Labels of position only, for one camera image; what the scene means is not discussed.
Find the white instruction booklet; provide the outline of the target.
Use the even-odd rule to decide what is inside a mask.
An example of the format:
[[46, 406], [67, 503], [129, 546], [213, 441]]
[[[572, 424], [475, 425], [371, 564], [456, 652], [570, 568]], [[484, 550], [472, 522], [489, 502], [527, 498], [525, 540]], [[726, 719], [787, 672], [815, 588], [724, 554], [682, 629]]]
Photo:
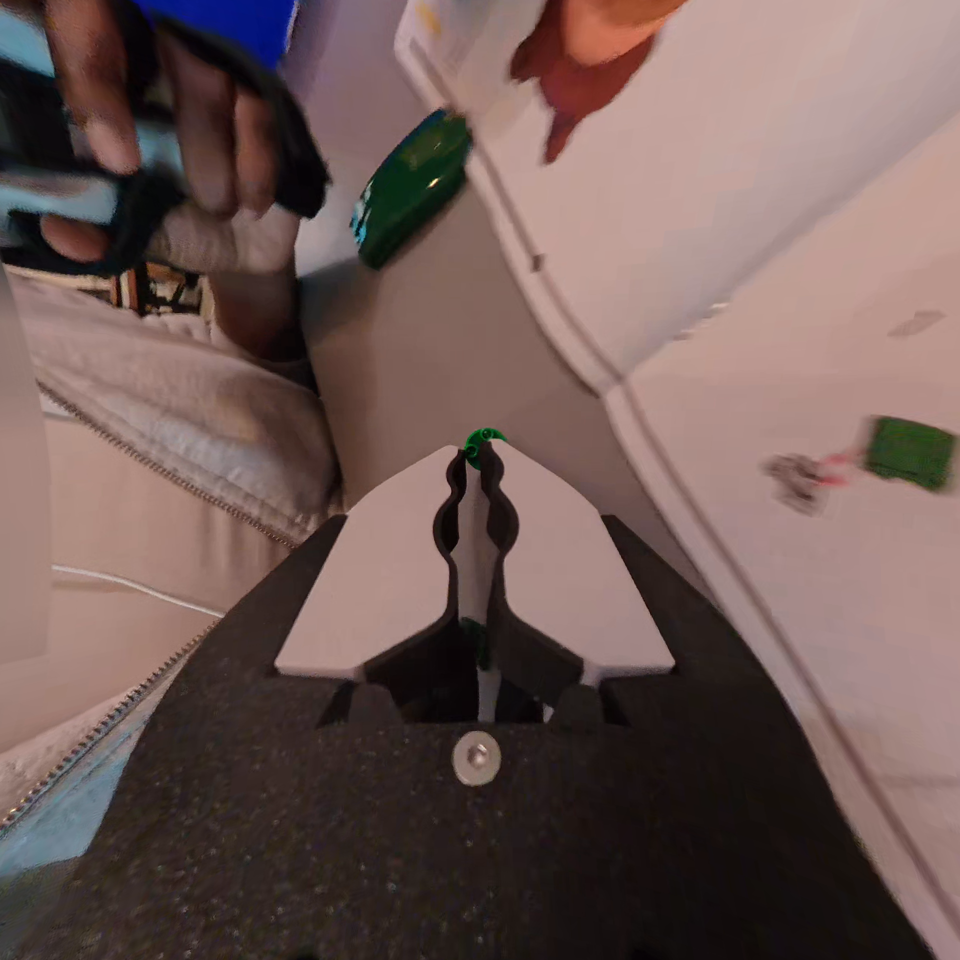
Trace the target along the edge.
[[545, 2], [407, 2], [393, 50], [473, 129], [510, 269], [812, 740], [873, 862], [958, 958], [958, 2], [685, 2], [545, 161], [509, 66]]

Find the small green round piece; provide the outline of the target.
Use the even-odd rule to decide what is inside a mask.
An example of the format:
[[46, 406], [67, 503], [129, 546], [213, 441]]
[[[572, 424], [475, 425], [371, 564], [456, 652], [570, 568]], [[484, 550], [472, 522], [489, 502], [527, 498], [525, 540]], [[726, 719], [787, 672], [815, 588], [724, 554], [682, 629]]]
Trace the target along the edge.
[[462, 447], [466, 462], [474, 469], [481, 469], [480, 451], [483, 446], [492, 441], [499, 440], [507, 442], [505, 435], [496, 428], [486, 427], [471, 431]]

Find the person in grey hoodie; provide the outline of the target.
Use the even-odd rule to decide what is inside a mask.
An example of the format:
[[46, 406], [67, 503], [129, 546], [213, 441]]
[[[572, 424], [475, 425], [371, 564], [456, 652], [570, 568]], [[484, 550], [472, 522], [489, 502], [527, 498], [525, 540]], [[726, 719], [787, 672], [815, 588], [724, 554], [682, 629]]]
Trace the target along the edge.
[[[335, 458], [305, 387], [251, 363], [202, 318], [139, 317], [3, 268], [1, 461], [18, 449], [49, 474], [44, 417], [86, 426], [286, 556], [330, 514]], [[2, 753], [2, 939], [57, 897], [150, 714], [226, 612], [116, 702]]]

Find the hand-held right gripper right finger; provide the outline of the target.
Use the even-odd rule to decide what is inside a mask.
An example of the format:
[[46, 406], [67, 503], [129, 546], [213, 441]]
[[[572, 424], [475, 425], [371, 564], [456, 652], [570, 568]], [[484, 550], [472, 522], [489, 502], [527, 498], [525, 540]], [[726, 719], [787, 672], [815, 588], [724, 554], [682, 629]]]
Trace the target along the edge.
[[502, 677], [556, 706], [564, 692], [668, 675], [671, 654], [599, 510], [504, 440], [480, 451], [496, 550], [486, 628]]

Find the beige shirt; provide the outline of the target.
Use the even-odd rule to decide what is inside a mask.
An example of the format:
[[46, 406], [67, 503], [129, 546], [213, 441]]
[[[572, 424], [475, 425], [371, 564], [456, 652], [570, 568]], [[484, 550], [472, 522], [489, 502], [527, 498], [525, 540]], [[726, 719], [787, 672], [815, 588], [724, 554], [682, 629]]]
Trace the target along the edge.
[[115, 703], [288, 552], [87, 426], [42, 426], [48, 475], [2, 451], [2, 754]]

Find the person's left forearm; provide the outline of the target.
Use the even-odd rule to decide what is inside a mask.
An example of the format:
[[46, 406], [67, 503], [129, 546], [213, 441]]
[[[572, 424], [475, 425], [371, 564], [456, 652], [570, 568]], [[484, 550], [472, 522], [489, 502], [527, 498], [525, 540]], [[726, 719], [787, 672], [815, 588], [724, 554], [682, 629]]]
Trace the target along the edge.
[[225, 338], [252, 362], [318, 395], [295, 262], [271, 273], [213, 272], [207, 280], [214, 322]]

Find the dark green leaf piece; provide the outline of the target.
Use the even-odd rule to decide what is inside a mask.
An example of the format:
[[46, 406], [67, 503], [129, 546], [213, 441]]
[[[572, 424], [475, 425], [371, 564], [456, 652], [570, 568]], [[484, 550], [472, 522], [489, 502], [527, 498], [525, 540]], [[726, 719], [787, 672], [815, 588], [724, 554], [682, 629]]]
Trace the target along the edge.
[[358, 258], [367, 268], [381, 269], [458, 194], [473, 143], [466, 117], [441, 108], [381, 162], [350, 219]]

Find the blue bin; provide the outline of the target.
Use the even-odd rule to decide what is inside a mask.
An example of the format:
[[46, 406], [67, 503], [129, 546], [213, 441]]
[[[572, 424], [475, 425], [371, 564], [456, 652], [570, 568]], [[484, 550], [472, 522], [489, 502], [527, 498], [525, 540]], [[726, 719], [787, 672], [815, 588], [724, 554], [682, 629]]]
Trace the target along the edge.
[[278, 67], [300, 11], [298, 1], [137, 1], [148, 16], [172, 18], [241, 46], [260, 65]]

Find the person's left hand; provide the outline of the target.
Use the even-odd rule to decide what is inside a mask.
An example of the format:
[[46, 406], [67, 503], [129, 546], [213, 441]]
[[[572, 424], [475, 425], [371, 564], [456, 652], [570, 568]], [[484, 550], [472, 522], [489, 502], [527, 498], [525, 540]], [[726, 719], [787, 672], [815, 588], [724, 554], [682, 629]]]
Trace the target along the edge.
[[[97, 162], [136, 172], [141, 151], [127, 83], [130, 67], [111, 2], [39, 2], [61, 95]], [[194, 202], [260, 218], [274, 203], [275, 124], [268, 105], [158, 27], [154, 46], [170, 89], [176, 136]]]

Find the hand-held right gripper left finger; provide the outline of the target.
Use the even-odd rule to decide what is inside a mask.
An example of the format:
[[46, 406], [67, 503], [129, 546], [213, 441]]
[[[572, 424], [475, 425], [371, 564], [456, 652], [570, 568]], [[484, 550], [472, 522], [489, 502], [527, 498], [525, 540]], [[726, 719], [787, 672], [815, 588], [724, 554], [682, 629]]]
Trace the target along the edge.
[[275, 657], [279, 675], [380, 686], [399, 706], [437, 691], [477, 704], [452, 555], [466, 468], [461, 449], [443, 446], [346, 514]]

